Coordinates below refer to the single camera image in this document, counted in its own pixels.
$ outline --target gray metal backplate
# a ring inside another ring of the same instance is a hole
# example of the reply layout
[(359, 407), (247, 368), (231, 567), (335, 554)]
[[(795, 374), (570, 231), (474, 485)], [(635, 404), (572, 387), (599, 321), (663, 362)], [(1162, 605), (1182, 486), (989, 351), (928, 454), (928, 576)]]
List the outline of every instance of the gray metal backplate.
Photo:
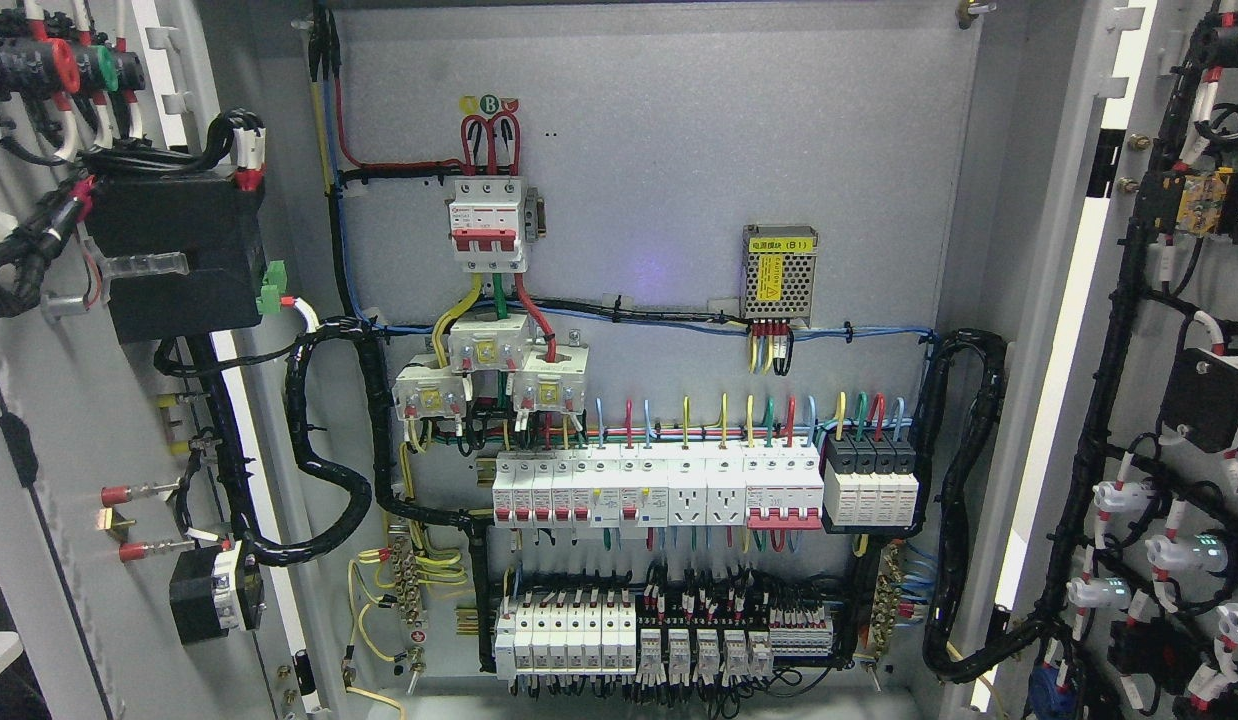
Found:
[[(303, 4), (250, 10), (267, 77), (266, 104), (255, 109), (270, 122), (270, 193), (286, 202), (291, 266), (305, 294), (332, 314), (305, 59), (288, 27)], [(933, 324), (977, 42), (974, 32), (957, 30), (951, 4), (391, 9), (339, 12), (339, 24), (345, 121), (363, 160), (457, 156), (461, 96), (519, 99), (522, 176), (547, 199), (548, 234), (529, 250), (534, 293), (592, 301), (623, 293), (638, 306), (706, 307), (738, 296), (744, 224), (799, 223), (820, 231), (816, 325)], [(352, 268), (364, 307), (392, 322), (431, 323), (463, 296), (468, 277), (446, 245), (449, 182), (378, 181), (350, 195)], [(612, 426), (626, 397), (638, 421), (650, 398), (665, 424), (680, 418), (683, 395), (692, 398), (693, 423), (718, 419), (721, 392), (729, 392), (733, 424), (743, 422), (748, 393), (756, 396), (759, 421), (768, 395), (779, 413), (796, 395), (802, 423), (807, 395), (825, 419), (838, 391), (881, 391), (911, 405), (922, 367), (916, 336), (862, 338), (849, 346), (820, 340), (799, 345), (787, 379), (760, 379), (747, 374), (743, 338), (551, 319), (560, 336), (578, 328), (591, 344), (588, 393), (604, 400)], [(421, 346), (417, 338), (394, 340), (391, 372)], [(331, 428), (318, 443), (328, 438), (335, 459), (368, 473), (360, 379), (348, 348), (323, 348), (310, 387), (313, 422)], [(490, 502), (453, 448), (416, 456), (413, 473), (422, 502)], [(321, 482), (282, 492), (302, 494), (314, 528), (344, 502)], [(447, 529), (435, 533), (437, 544), (462, 544)], [(677, 551), (665, 547), (670, 564), (685, 565), (688, 536), (678, 533)], [(612, 552), (599, 542), (526, 542), (527, 569), (641, 575), (657, 554), (643, 538), (625, 538)], [(319, 560), (328, 583), (317, 611), (335, 628), (348, 628), (349, 553), (381, 543), (378, 525), (365, 523), (348, 547)], [(848, 555), (844, 538), (817, 533), (807, 533), (796, 555), (756, 548), (742, 555), (738, 544), (724, 551), (723, 529), (711, 551), (707, 543), (701, 533), (697, 557), (718, 569), (748, 560), (792, 576), (839, 573)], [(491, 533), (491, 574), (510, 560), (508, 533)], [(430, 601), (421, 692), (431, 675), (477, 671), (475, 640), (454, 638), (453, 605)], [(368, 624), (390, 652), (404, 647), (394, 619), (371, 612)], [(366, 687), (409, 679), (358, 656)]]

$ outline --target black cable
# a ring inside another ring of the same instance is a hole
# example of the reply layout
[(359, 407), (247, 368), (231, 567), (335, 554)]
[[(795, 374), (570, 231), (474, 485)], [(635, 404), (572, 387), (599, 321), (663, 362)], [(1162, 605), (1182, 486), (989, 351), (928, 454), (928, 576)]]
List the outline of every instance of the black cable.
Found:
[(264, 355), (243, 355), (234, 358), (233, 360), (220, 360), (212, 365), (198, 366), (184, 365), (172, 359), (171, 354), (180, 350), (180, 344), (175, 340), (162, 340), (157, 343), (157, 350), (152, 355), (152, 365), (157, 369), (158, 374), (168, 375), (168, 377), (172, 379), (206, 379), (209, 377), (209, 375), (222, 374), (223, 370), (244, 367), (246, 365), (259, 365), (270, 360), (285, 358), (286, 355), (293, 353), (295, 348), (298, 345), (300, 340), (295, 340), (291, 341), (290, 345), (280, 348), (280, 350), (264, 353)]
[(1205, 245), (1205, 238), (1196, 238), (1196, 244), (1192, 245), (1192, 254), (1187, 259), (1187, 268), (1184, 268), (1184, 277), (1180, 278), (1175, 289), (1169, 291), (1169, 296), (1179, 297), (1180, 293), (1187, 288), (1187, 283), (1192, 282), (1192, 273), (1196, 273), (1196, 265), (1201, 260), (1201, 247)]
[[(193, 365), (213, 366), (218, 359), (215, 346), (209, 336), (187, 336), (188, 353)], [(307, 372), (308, 353), (301, 353), (296, 348), (287, 364), (286, 386), (301, 382)], [(371, 491), (365, 478), (360, 478), (355, 471), (333, 461), (322, 460), (308, 445), (307, 432), (307, 402), (296, 405), (291, 400), (291, 393), (286, 393), (286, 424), (290, 428), (291, 445), (300, 470), (343, 487), (348, 492), (348, 506), (340, 512), (339, 518), (313, 538), (295, 543), (280, 543), (266, 537), (258, 527), (258, 516), (254, 512), (254, 502), (250, 500), (248, 459), (241, 450), (241, 437), (236, 426), (236, 417), (232, 413), (232, 397), (227, 392), (227, 384), (223, 382), (222, 374), (207, 374), (199, 377), (202, 388), (207, 395), (206, 405), (210, 411), (210, 421), (215, 426), (215, 459), (220, 469), (220, 484), (225, 487), (227, 501), (232, 511), (232, 532), (245, 543), (249, 551), (259, 560), (259, 564), (271, 567), (286, 567), (307, 562), (314, 557), (324, 555), (327, 552), (339, 547), (352, 536), (360, 521), (366, 517), (371, 508)]]

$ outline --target green wire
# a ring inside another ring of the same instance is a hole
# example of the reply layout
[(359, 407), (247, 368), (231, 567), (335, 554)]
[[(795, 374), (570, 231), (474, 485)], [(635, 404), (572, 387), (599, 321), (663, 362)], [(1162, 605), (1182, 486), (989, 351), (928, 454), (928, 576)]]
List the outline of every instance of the green wire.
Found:
[(867, 426), (867, 392), (860, 392), (855, 412), (855, 442), (863, 442), (863, 426)]
[(766, 397), (766, 416), (765, 418), (761, 418), (761, 424), (765, 426), (766, 428), (766, 447), (774, 447), (774, 439), (775, 439), (774, 421), (775, 421), (775, 398)]
[(490, 275), (490, 285), (495, 288), (495, 317), (508, 319), (508, 297), (504, 294), (504, 273)]

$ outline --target yellow wire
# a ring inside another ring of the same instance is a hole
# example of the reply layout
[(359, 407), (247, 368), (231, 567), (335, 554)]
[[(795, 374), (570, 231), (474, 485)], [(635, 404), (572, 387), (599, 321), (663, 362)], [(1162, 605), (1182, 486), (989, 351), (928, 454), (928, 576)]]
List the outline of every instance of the yellow wire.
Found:
[(386, 652), (383, 652), (380, 648), (378, 648), (375, 641), (371, 641), (371, 637), (369, 637), (369, 633), (366, 633), (366, 612), (371, 607), (375, 607), (373, 602), (366, 602), (366, 605), (361, 606), (361, 611), (358, 612), (357, 615), (357, 632), (361, 635), (361, 642), (366, 643), (366, 647), (369, 648), (369, 651), (375, 653), (375, 657), (378, 657), (383, 662), (396, 662), (395, 657), (391, 657)]
[(769, 375), (770, 367), (775, 364), (775, 338), (766, 336), (766, 364), (761, 367), (761, 375)]
[(446, 345), (442, 345), (441, 338), (444, 336), (446, 329), (449, 328), (451, 322), (458, 320), (461, 315), (472, 311), (472, 307), (482, 299), (482, 273), (472, 275), (472, 289), (468, 294), (463, 296), (463, 299), (456, 302), (454, 307), (441, 314), (437, 319), (437, 324), (432, 327), (432, 350), (437, 354), (437, 365), (444, 367), (446, 362)]
[(730, 397), (727, 393), (721, 393), (721, 443), (718, 447), (725, 449), (725, 416), (729, 414)]
[(691, 448), (691, 396), (682, 397), (682, 450)]
[(846, 393), (837, 396), (837, 442), (842, 439), (842, 428), (846, 427)]
[(321, 152), (321, 177), (326, 179), (326, 187), (334, 184), (334, 172), (331, 168), (331, 147), (326, 145), (326, 110), (321, 100), (321, 85), (313, 82), (308, 84), (312, 90), (312, 114), (317, 121), (317, 150)]
[(748, 447), (751, 447), (751, 396), (748, 396)]
[[(962, 661), (964, 657), (964, 654), (957, 649), (957, 646), (952, 643), (948, 643), (948, 654), (952, 656), (953, 661)], [(993, 701), (997, 703), (997, 715), (1000, 716), (1002, 720), (1009, 720), (1011, 714), (1006, 711), (1006, 704), (1002, 701), (1002, 693), (997, 692), (997, 688), (993, 687), (993, 683), (990, 683), (985, 675), (979, 675), (979, 678), (976, 679), (979, 680), (979, 683), (983, 683), (984, 688), (988, 688), (988, 693), (993, 696)]]
[(374, 701), (381, 701), (383, 705), (395, 708), (395, 710), (396, 710), (396, 720), (405, 720), (405, 708), (401, 706), (400, 701), (395, 701), (390, 696), (381, 696), (381, 694), (378, 694), (378, 693), (364, 692), (361, 688), (354, 688), (352, 685), (348, 685), (344, 689), (345, 689), (345, 692), (349, 692), (349, 693), (353, 693), (353, 694), (359, 694), (359, 696), (368, 696), (368, 698), (371, 698), (371, 700), (374, 700)]

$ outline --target yellow warning label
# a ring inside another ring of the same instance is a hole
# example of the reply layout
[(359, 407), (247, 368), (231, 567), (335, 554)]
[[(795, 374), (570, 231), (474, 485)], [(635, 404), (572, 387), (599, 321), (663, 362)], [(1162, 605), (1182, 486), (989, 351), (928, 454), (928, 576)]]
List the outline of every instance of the yellow warning label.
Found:
[(557, 384), (540, 384), (539, 405), (556, 405), (556, 398), (561, 396), (561, 387)]
[(813, 252), (815, 238), (749, 238), (748, 252)]
[(756, 259), (756, 301), (782, 301), (782, 255)]
[(422, 388), (418, 391), (418, 405), (423, 409), (441, 409), (441, 392), (437, 388)]

